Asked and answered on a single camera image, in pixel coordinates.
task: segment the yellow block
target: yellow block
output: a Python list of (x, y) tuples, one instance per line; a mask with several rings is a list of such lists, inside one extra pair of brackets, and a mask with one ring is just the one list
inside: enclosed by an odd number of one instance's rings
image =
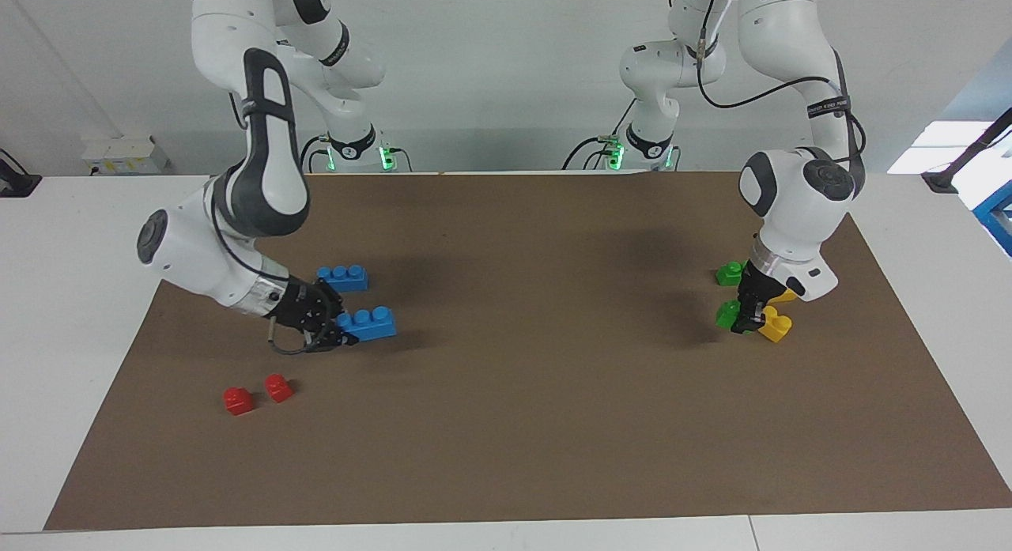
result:
[(764, 308), (762, 313), (766, 314), (766, 325), (759, 328), (759, 333), (773, 343), (779, 343), (790, 331), (790, 328), (794, 327), (794, 322), (790, 318), (781, 316), (772, 306)]
[(795, 300), (797, 300), (797, 295), (794, 294), (794, 291), (788, 290), (779, 297), (770, 300), (767, 304), (783, 304), (784, 302), (794, 302)]

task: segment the green toy block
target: green toy block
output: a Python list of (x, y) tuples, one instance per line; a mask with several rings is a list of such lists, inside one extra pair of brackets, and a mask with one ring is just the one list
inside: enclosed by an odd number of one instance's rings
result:
[(724, 329), (731, 329), (738, 321), (738, 313), (742, 311), (742, 303), (737, 300), (725, 302), (721, 310), (716, 313), (716, 325)]
[(716, 271), (716, 284), (723, 287), (736, 287), (742, 284), (742, 272), (744, 270), (745, 263), (728, 262)]

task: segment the white table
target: white table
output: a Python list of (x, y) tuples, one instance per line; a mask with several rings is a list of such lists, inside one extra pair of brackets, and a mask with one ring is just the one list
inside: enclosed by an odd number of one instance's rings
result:
[[(4, 549), (1012, 549), (1012, 510), (649, 521), (38, 534), (158, 281), (149, 213), (204, 177), (47, 178), (0, 201), (0, 547)], [(1012, 261), (954, 196), (872, 175), (853, 212), (1006, 482), (1012, 478)]]

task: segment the blue toy block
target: blue toy block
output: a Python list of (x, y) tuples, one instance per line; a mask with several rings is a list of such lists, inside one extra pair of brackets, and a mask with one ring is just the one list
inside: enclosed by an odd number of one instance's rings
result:
[(386, 306), (380, 306), (371, 312), (359, 310), (355, 312), (354, 317), (345, 312), (337, 317), (337, 325), (361, 341), (372, 341), (397, 335), (394, 313)]
[(1005, 252), (1012, 256), (1012, 217), (1009, 209), (1012, 207), (1012, 181), (995, 191), (980, 207), (974, 210), (974, 215), (980, 220), (991, 235), (1002, 245)]
[(317, 277), (323, 279), (335, 292), (364, 292), (369, 290), (369, 276), (358, 264), (353, 266), (322, 266)]

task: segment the red toy block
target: red toy block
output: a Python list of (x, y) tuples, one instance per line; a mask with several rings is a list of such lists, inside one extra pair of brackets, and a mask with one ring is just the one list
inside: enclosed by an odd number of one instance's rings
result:
[(239, 416), (253, 410), (253, 395), (241, 387), (233, 387), (225, 392), (225, 408)]
[(267, 388), (267, 394), (270, 395), (271, 399), (274, 399), (275, 403), (281, 403), (282, 400), (288, 399), (288, 397), (296, 394), (291, 390), (291, 386), (280, 374), (274, 374), (268, 377), (263, 382), (264, 387)]

